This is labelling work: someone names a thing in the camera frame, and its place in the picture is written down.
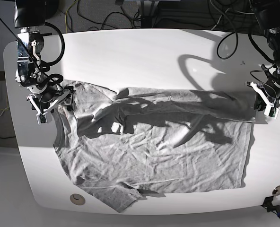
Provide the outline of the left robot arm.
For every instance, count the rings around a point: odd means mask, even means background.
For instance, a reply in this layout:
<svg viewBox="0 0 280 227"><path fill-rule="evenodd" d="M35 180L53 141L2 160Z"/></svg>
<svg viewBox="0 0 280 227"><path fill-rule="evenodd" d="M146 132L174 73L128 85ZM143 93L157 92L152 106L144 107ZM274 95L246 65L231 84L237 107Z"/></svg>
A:
<svg viewBox="0 0 280 227"><path fill-rule="evenodd" d="M248 38L253 47L263 56L263 58L272 64L275 69L273 73L269 72L264 65L261 66L265 72L267 81L257 87L263 92L263 96L273 105L271 111L279 105L280 100L280 0L251 0L250 7L254 13L257 22L252 24L248 31ZM254 42L252 38L252 29L259 25L263 31L267 44L273 51L273 58L269 58Z"/></svg>

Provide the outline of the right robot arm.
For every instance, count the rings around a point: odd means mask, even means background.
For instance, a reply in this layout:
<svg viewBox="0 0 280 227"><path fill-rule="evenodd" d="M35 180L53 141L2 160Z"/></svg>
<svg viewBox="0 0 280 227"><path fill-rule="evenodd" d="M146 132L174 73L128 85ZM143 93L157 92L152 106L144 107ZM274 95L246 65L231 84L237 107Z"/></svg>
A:
<svg viewBox="0 0 280 227"><path fill-rule="evenodd" d="M63 76L60 74L47 75L51 67L60 62L65 51L61 31L47 22L57 12L58 6L57 0L17 0L14 5L14 28L20 30L17 35L16 82L31 92L27 100L40 116L58 105L73 111L74 87L62 87ZM60 38L60 54L51 62L41 58L45 36L39 30L42 26L53 29Z"/></svg>

